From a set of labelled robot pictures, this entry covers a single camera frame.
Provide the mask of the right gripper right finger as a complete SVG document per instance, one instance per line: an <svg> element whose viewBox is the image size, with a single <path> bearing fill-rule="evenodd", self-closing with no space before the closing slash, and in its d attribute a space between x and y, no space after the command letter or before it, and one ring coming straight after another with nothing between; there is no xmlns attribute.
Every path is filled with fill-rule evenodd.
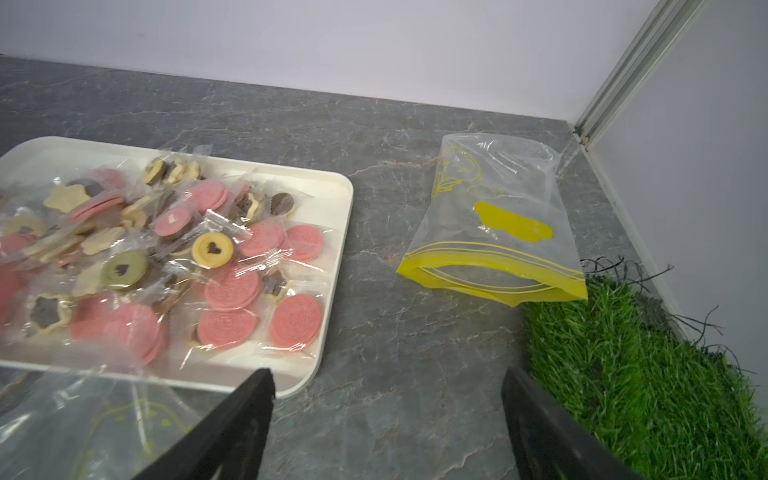
<svg viewBox="0 0 768 480"><path fill-rule="evenodd" d="M501 397L521 479L638 479L523 369L509 368Z"/></svg>

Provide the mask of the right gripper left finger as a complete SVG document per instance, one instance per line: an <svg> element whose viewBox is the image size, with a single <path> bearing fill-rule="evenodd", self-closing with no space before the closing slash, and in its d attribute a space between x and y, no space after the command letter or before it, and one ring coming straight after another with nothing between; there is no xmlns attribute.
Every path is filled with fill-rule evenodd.
<svg viewBox="0 0 768 480"><path fill-rule="evenodd" d="M258 369L137 479L255 479L271 423L272 372Z"/></svg>

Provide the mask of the cookie ziploc bag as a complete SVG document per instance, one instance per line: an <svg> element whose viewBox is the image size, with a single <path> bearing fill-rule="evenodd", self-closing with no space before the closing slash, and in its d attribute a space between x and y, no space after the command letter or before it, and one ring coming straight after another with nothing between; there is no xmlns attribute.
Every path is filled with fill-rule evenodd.
<svg viewBox="0 0 768 480"><path fill-rule="evenodd" d="M444 136L430 205L398 274L510 307L587 299L557 187L560 160L531 139Z"/></svg>
<svg viewBox="0 0 768 480"><path fill-rule="evenodd" d="M165 384L45 373L1 412L1 476L131 479L200 419Z"/></svg>

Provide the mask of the green artificial grass mat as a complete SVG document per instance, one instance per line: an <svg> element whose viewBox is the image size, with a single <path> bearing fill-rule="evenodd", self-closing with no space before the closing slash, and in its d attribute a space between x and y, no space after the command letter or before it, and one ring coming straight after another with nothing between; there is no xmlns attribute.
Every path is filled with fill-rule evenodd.
<svg viewBox="0 0 768 480"><path fill-rule="evenodd" d="M525 309L528 370L647 479L763 479L767 426L708 319L670 313L635 263L585 261L584 300Z"/></svg>

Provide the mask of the white rectangular tray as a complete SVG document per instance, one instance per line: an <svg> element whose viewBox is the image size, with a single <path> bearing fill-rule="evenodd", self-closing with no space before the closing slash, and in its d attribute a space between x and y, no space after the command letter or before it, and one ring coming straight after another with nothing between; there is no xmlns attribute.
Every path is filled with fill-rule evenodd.
<svg viewBox="0 0 768 480"><path fill-rule="evenodd" d="M75 168L143 167L160 154L156 149L142 147L56 136L38 137L2 155L1 184L4 187L36 188ZM164 382L173 387L229 393L256 369L269 368L275 376L278 397L293 396L315 377L323 357L352 211L353 185L340 173L222 157L211 157L204 173L248 174L255 180L272 181L303 196L293 219L327 230L326 247L315 270L324 305L323 322L315 341L297 353L270 351L259 346L257 341L250 341L222 353L197 351L187 361L181 360L178 354L162 355L152 364L150 378L153 382Z"/></svg>

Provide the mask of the poured wrapped cookie pile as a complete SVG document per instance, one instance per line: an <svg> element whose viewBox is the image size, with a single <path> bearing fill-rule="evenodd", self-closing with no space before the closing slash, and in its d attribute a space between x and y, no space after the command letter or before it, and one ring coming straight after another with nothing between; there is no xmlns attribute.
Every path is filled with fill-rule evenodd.
<svg viewBox="0 0 768 480"><path fill-rule="evenodd" d="M176 369L317 355L329 228L311 194L167 153L1 190L1 340Z"/></svg>

